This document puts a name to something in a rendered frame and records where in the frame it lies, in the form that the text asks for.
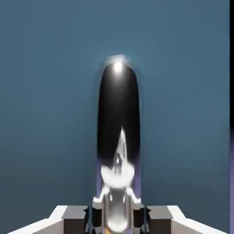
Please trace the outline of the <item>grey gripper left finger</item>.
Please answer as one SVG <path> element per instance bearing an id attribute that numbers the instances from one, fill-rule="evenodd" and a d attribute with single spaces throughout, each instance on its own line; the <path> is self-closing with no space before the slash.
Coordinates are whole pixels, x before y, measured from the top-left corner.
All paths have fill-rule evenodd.
<path id="1" fill-rule="evenodd" d="M 85 234 L 87 206 L 57 206 L 48 218 L 7 234 Z"/>

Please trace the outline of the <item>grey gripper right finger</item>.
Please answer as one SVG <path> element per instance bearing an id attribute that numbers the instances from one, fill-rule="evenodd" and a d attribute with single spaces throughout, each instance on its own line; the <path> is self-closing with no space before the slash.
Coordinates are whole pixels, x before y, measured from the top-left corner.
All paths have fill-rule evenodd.
<path id="1" fill-rule="evenodd" d="M 186 218 L 178 206 L 147 206 L 146 234 L 227 234 Z"/>

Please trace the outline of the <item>shiny curved metal handle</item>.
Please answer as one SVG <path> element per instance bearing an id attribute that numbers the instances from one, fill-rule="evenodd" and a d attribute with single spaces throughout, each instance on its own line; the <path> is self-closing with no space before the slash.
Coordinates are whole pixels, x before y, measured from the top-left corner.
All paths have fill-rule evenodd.
<path id="1" fill-rule="evenodd" d="M 139 78 L 129 59 L 111 55 L 97 73 L 94 173 L 88 234 L 143 234 Z"/>

